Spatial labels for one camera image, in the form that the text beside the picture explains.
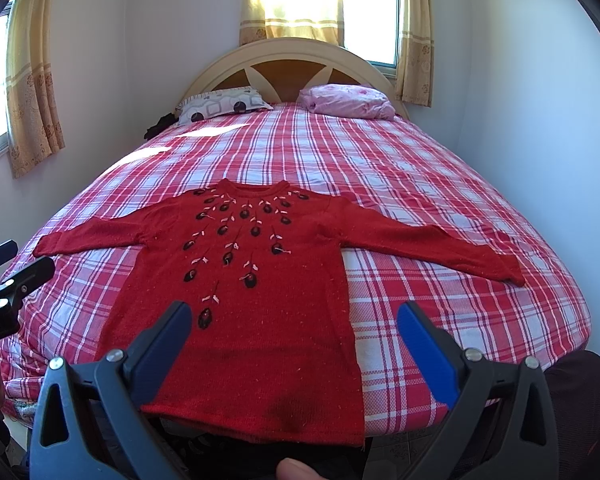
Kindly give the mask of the right hand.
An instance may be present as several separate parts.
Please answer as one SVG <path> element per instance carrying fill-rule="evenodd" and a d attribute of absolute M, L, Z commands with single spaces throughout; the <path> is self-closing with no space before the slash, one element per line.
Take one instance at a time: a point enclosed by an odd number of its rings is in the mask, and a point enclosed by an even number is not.
<path fill-rule="evenodd" d="M 313 468 L 292 458 L 285 458 L 276 467 L 277 480 L 325 480 Z"/>

